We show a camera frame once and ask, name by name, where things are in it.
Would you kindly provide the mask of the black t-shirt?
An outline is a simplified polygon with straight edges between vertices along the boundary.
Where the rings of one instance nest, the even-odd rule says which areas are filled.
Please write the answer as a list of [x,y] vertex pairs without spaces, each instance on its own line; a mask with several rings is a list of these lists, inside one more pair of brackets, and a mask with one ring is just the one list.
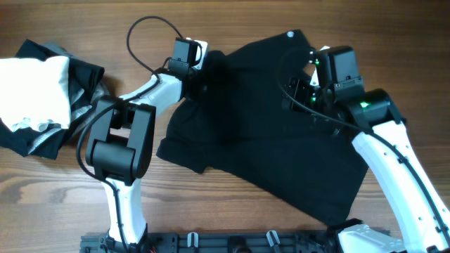
[[344,222],[367,165],[333,125],[282,107],[281,84],[310,80],[311,46],[300,30],[210,51],[196,98],[173,113],[157,156],[203,173],[238,176],[329,225]]

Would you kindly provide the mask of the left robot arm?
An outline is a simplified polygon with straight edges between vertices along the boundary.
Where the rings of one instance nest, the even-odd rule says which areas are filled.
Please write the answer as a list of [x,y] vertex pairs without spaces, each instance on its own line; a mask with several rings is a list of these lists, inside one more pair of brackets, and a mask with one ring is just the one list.
[[167,108],[193,96],[190,83],[209,51],[206,41],[178,38],[164,67],[139,89],[104,96],[82,135],[89,140],[81,168],[101,182],[110,228],[99,240],[102,252],[147,252],[148,223],[143,215],[141,179],[152,158],[155,122]]

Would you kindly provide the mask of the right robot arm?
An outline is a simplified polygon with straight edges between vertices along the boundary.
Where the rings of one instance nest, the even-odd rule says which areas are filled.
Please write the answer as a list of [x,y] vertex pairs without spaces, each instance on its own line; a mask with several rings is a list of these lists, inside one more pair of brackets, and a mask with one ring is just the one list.
[[382,89],[366,91],[354,49],[337,46],[315,51],[288,49],[276,68],[294,52],[306,53],[314,65],[312,93],[300,102],[289,86],[279,88],[292,104],[353,133],[352,145],[369,166],[395,215],[402,239],[360,224],[342,228],[337,243],[343,252],[448,252],[449,208],[419,162],[398,107]]

